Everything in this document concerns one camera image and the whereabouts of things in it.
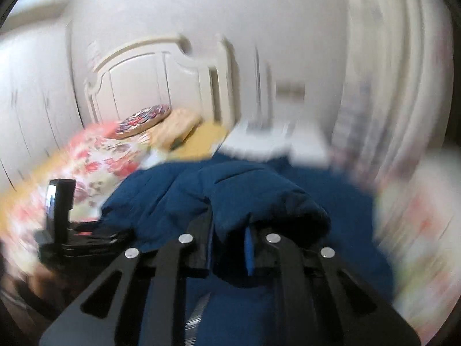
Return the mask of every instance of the wall switch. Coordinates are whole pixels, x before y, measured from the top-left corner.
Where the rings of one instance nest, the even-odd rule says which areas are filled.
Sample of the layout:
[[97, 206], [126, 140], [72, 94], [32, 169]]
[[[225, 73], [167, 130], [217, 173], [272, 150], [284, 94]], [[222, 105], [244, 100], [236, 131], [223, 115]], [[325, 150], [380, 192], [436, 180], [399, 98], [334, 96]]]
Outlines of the wall switch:
[[304, 101], [306, 85], [300, 82], [280, 81], [275, 83], [275, 97]]

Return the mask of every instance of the metal rivet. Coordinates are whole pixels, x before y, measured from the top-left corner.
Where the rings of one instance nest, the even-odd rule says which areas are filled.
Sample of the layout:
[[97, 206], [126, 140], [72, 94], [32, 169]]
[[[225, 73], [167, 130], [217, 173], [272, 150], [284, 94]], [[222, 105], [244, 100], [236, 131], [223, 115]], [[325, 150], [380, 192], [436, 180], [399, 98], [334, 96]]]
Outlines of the metal rivet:
[[331, 259], [335, 255], [335, 250], [331, 247], [324, 247], [320, 250], [320, 254], [327, 259]]
[[278, 243], [282, 240], [282, 237], [280, 237], [278, 234], [271, 233], [271, 234], [266, 235], [266, 240], [269, 243]]
[[130, 249], [125, 251], [125, 257], [128, 259], [133, 259], [136, 258], [136, 256], [139, 255], [139, 250], [135, 249], [134, 247], [131, 247]]
[[181, 234], [178, 238], [178, 241], [180, 241], [183, 245], [191, 243], [193, 240], [194, 237], [192, 237], [190, 234]]

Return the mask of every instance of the yellow pillow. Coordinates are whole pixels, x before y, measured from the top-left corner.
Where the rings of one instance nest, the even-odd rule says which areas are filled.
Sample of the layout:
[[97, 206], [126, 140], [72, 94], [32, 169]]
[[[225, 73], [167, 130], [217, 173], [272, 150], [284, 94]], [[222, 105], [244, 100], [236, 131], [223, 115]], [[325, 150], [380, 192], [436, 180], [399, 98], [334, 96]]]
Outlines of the yellow pillow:
[[187, 109], [173, 109], [166, 119], [146, 131], [150, 145], [170, 150], [181, 144], [200, 121], [198, 113]]
[[170, 159], [202, 160], [210, 158], [229, 131], [213, 122], [204, 122], [189, 135], [182, 146], [170, 154]]

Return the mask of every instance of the small camera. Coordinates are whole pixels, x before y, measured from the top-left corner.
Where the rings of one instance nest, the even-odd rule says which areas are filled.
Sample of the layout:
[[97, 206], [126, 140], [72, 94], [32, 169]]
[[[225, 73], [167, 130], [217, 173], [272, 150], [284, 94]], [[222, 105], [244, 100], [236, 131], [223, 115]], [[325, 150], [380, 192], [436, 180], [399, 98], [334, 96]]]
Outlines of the small camera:
[[76, 181], [52, 179], [45, 198], [46, 226], [35, 233], [39, 259], [53, 265], [68, 258], [98, 258], [118, 255], [133, 239], [131, 229], [104, 225], [101, 221], [69, 221]]

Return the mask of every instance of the ornate white headboard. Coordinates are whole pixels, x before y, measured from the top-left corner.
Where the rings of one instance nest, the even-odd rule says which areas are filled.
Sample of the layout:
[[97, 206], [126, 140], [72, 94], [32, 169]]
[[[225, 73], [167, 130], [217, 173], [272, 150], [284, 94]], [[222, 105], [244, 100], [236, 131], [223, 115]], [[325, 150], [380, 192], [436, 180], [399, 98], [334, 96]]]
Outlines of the ornate white headboard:
[[[142, 108], [169, 104], [194, 110], [228, 128], [234, 126], [231, 66], [224, 39], [218, 41], [216, 56], [210, 59], [185, 55], [183, 40], [180, 35], [138, 40], [96, 65], [95, 83], [85, 85], [93, 122], [122, 120]], [[213, 71], [217, 86], [212, 82]]]

